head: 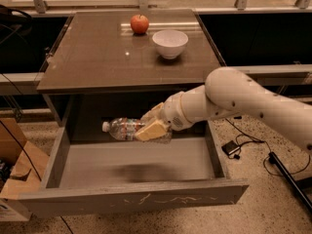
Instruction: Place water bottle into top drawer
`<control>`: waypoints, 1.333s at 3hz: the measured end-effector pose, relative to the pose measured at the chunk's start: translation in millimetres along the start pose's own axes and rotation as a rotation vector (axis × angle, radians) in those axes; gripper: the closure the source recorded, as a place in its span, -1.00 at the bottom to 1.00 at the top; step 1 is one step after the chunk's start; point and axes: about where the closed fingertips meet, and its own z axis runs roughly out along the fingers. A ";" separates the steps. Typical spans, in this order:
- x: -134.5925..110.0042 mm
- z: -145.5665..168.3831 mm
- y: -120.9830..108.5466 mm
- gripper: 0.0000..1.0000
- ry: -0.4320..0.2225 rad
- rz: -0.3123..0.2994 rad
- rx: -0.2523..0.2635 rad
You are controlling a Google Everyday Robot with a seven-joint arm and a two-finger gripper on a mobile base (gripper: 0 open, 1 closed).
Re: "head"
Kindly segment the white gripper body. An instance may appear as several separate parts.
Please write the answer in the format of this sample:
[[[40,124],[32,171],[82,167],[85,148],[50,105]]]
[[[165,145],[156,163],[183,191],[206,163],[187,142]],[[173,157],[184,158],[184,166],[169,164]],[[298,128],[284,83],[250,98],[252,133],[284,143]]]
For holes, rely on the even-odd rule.
[[[179,92],[168,97],[161,110],[161,118],[169,124],[174,131],[182,131],[193,126],[182,111],[182,95],[183,92]]]

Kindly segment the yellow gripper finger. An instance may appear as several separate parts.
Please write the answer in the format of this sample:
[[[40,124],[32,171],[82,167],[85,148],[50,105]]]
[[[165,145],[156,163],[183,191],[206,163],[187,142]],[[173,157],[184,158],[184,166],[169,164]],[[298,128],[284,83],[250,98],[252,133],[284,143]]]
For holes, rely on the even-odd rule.
[[[151,108],[148,112],[146,112],[142,117],[142,121],[149,121],[150,119],[156,117],[158,118],[160,115],[160,111],[163,108],[164,103],[160,102],[157,105],[155,105],[153,108]]]
[[[140,141],[148,141],[154,138],[164,136],[168,131],[169,126],[162,120],[152,119],[146,126],[140,128],[136,133],[136,139]]]

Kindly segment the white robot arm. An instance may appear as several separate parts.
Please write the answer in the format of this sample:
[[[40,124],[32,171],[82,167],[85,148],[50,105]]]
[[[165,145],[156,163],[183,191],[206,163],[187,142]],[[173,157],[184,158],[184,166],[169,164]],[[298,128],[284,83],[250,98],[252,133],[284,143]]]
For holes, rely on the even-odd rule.
[[[197,122],[248,114],[312,154],[312,106],[274,94],[245,73],[221,67],[204,85],[179,92],[142,116],[145,126],[135,133],[140,141],[181,131]]]

